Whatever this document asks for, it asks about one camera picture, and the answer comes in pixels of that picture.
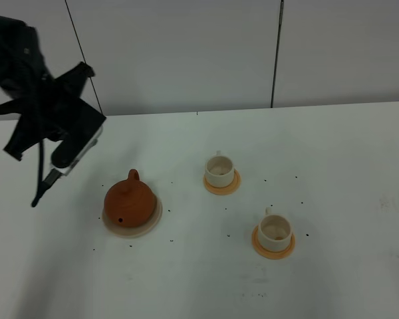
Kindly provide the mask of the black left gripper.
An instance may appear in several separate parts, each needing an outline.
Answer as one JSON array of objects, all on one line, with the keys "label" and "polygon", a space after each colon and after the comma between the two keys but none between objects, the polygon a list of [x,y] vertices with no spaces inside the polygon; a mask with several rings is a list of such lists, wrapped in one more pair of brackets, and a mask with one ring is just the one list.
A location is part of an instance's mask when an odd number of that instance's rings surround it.
[{"label": "black left gripper", "polygon": [[15,130],[4,147],[5,152],[20,161],[23,152],[45,138],[61,143],[64,132],[57,122],[59,112],[64,109],[68,96],[80,98],[87,80],[92,76],[93,69],[81,62],[56,79],[47,76],[41,80],[37,86],[38,115],[35,114],[33,100],[27,95],[4,103],[4,114],[20,115]]}]

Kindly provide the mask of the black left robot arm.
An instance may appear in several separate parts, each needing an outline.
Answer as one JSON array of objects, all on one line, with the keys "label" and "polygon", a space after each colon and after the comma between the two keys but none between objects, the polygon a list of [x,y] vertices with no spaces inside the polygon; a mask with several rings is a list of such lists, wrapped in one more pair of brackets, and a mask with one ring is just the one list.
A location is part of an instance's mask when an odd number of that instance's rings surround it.
[{"label": "black left robot arm", "polygon": [[16,160],[37,143],[58,142],[55,166],[73,162],[105,117],[80,97],[93,69],[78,63],[55,78],[49,72],[35,28],[0,16],[0,88],[10,101],[0,104],[0,115],[18,114],[19,120],[4,150]]}]

